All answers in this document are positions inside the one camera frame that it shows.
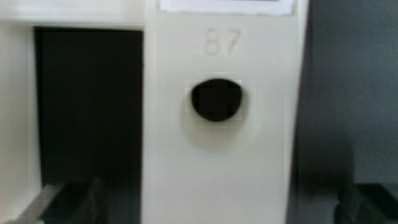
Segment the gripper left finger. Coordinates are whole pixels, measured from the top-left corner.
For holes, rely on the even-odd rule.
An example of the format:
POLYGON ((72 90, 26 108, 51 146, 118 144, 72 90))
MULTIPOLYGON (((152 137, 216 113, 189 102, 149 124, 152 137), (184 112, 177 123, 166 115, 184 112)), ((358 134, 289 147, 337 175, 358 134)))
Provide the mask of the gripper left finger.
POLYGON ((108 224, 102 181, 46 185, 15 224, 108 224))

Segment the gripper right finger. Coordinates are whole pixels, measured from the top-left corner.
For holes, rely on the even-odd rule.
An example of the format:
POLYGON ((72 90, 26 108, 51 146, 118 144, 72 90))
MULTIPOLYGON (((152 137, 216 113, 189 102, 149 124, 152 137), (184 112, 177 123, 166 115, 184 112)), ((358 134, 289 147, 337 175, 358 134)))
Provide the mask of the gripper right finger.
POLYGON ((358 183, 340 189, 333 224, 398 224, 398 184, 358 183))

